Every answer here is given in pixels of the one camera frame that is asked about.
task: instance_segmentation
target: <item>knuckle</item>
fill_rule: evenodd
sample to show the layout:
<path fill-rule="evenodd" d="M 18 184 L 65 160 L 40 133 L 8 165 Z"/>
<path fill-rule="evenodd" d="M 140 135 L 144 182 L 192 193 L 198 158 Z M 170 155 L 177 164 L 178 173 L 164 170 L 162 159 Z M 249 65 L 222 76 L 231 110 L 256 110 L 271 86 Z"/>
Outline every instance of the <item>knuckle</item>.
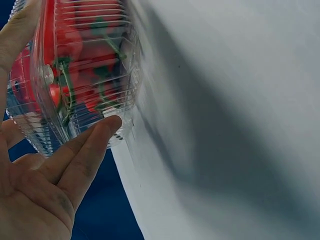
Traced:
<path fill-rule="evenodd" d="M 59 204 L 59 206 L 62 207 L 62 209 L 69 215 L 72 216 L 74 214 L 74 206 L 72 205 L 70 199 L 67 197 L 66 194 L 58 193 L 56 196 L 56 201 Z"/>
<path fill-rule="evenodd" d="M 25 171 L 20 177 L 19 185 L 26 186 L 27 188 L 38 185 L 39 175 L 35 173 L 33 170 Z"/>
<path fill-rule="evenodd" d="M 50 167 L 48 167 L 47 165 L 43 164 L 41 166 L 41 168 L 38 170 L 43 176 L 45 176 L 47 179 L 53 179 L 55 178 L 55 174 L 52 171 L 52 169 Z"/>
<path fill-rule="evenodd" d="M 92 166 L 88 164 L 88 161 L 82 162 L 76 160 L 72 163 L 72 168 L 88 179 L 93 179 L 95 177 L 95 171 Z"/>
<path fill-rule="evenodd" d="M 67 142 L 65 144 L 65 147 L 67 147 L 72 153 L 73 155 L 77 155 L 78 152 L 81 150 L 81 148 L 83 147 L 84 143 L 77 140 L 76 138 Z"/>

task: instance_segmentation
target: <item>green strawberry stem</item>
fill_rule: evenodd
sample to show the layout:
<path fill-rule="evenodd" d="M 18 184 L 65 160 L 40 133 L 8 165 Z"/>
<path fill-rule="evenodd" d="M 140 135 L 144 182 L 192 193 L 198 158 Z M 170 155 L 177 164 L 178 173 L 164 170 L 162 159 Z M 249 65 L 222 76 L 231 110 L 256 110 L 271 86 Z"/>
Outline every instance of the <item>green strawberry stem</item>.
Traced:
<path fill-rule="evenodd" d="M 122 52 L 120 52 L 120 50 L 118 49 L 118 47 L 115 45 L 115 43 L 108 37 L 107 34 L 102 34 L 104 40 L 109 44 L 109 46 L 113 49 L 113 51 L 118 54 L 120 60 L 125 60 L 127 58 L 127 55 L 123 54 Z"/>
<path fill-rule="evenodd" d="M 105 107 L 112 107 L 115 109 L 119 109 L 119 106 L 118 106 L 119 103 L 117 101 L 111 101 L 110 99 L 108 99 L 107 96 L 105 96 L 104 94 L 105 89 L 104 89 L 103 83 L 99 83 L 98 86 L 99 86 L 99 96 L 102 99 L 103 103 L 100 103 L 97 107 L 99 108 L 102 105 Z"/>
<path fill-rule="evenodd" d="M 65 83 L 69 89 L 69 97 L 70 97 L 69 104 L 68 104 L 69 106 L 67 107 L 67 114 L 62 121 L 62 124 L 64 126 L 67 126 L 70 122 L 70 115 L 74 111 L 74 107 L 75 107 L 74 104 L 76 102 L 76 96 L 74 94 L 75 93 L 74 87 L 73 87 L 72 82 L 69 78 L 68 64 L 66 64 L 64 61 L 60 62 L 59 69 L 60 69 L 62 75 L 64 76 Z"/>
<path fill-rule="evenodd" d="M 104 40 L 108 43 L 108 45 L 113 49 L 113 51 L 118 54 L 121 60 L 127 58 L 127 55 L 123 54 L 119 48 L 115 45 L 115 43 L 109 38 L 109 36 L 104 32 L 104 30 L 108 27 L 106 23 L 104 23 L 104 19 L 102 17 L 98 17 L 95 23 L 91 24 L 91 29 L 94 35 L 100 35 L 104 38 Z"/>

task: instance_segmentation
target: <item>finger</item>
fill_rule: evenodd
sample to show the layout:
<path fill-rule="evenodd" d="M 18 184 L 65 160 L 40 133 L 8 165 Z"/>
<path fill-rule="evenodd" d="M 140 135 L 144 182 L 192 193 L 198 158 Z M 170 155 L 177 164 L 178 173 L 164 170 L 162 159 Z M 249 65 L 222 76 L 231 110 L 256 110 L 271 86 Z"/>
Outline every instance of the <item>finger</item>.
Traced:
<path fill-rule="evenodd" d="M 23 167 L 24 169 L 38 169 L 45 162 L 44 156 L 40 153 L 26 154 L 13 161 L 14 164 Z"/>
<path fill-rule="evenodd" d="M 114 117 L 109 122 L 97 124 L 57 184 L 57 187 L 63 190 L 70 199 L 75 210 L 78 209 L 97 174 L 111 136 L 120 128 L 121 124 L 119 117 Z"/>
<path fill-rule="evenodd" d="M 25 135 L 21 132 L 19 126 L 15 124 L 15 121 L 12 119 L 5 120 L 1 124 L 1 132 L 6 140 L 8 149 L 12 148 L 25 138 Z"/>
<path fill-rule="evenodd" d="M 99 124 L 114 125 L 119 122 L 119 117 L 111 116 L 103 119 Z M 86 143 L 89 136 L 92 134 L 94 127 L 89 128 L 87 131 L 80 134 L 78 137 L 67 142 L 61 146 L 53 156 L 49 157 L 45 163 L 39 168 L 39 171 L 45 178 L 52 184 L 57 184 L 68 167 L 69 163 L 79 153 L 81 148 Z"/>
<path fill-rule="evenodd" d="M 33 37 L 40 12 L 40 0 L 33 0 L 0 31 L 0 119 L 6 106 L 7 79 L 18 54 Z"/>

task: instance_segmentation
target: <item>plastic clamshell container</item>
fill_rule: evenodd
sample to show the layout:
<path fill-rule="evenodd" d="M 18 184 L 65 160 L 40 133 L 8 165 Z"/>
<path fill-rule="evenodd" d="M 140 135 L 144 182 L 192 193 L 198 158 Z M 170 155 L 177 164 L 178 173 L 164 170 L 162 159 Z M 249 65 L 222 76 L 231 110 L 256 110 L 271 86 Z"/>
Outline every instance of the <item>plastic clamshell container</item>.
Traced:
<path fill-rule="evenodd" d="M 11 16 L 25 4 L 17 0 Z M 43 0 L 33 40 L 10 71 L 7 114 L 44 156 L 118 115 L 115 146 L 132 127 L 140 54 L 127 1 Z"/>

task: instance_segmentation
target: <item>palm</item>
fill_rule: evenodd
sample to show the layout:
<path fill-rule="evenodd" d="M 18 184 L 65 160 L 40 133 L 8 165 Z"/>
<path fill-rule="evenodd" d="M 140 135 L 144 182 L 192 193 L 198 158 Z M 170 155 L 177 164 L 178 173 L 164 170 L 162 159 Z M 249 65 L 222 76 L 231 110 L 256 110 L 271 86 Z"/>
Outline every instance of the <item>palm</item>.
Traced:
<path fill-rule="evenodd" d="M 4 210 L 2 215 L 8 216 L 15 228 L 22 230 L 17 232 L 16 238 L 70 239 L 75 211 L 64 192 L 41 173 L 19 164 L 10 166 L 9 177 L 5 188 L 10 189 L 10 194 L 0 197 L 0 206 Z"/>

